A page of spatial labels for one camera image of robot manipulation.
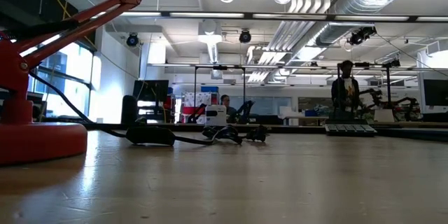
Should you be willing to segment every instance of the person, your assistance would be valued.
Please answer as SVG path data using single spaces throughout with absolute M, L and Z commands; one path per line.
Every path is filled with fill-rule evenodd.
M 331 87 L 333 106 L 340 111 L 356 113 L 359 106 L 359 84 L 350 77 L 353 62 L 346 60 L 338 67 L 342 75 L 333 82 Z
M 226 109 L 227 109 L 226 114 L 228 114 L 228 115 L 232 115 L 233 113 L 237 112 L 236 109 L 234 109 L 230 106 L 230 97 L 226 94 L 221 96 L 221 105 L 224 105 L 226 107 Z

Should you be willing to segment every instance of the computer monitor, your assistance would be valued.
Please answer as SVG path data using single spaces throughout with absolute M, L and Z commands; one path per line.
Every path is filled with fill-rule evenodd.
M 168 80 L 136 80 L 133 95 L 137 101 L 164 101 L 168 95 Z
M 448 106 L 448 80 L 424 80 L 427 106 Z

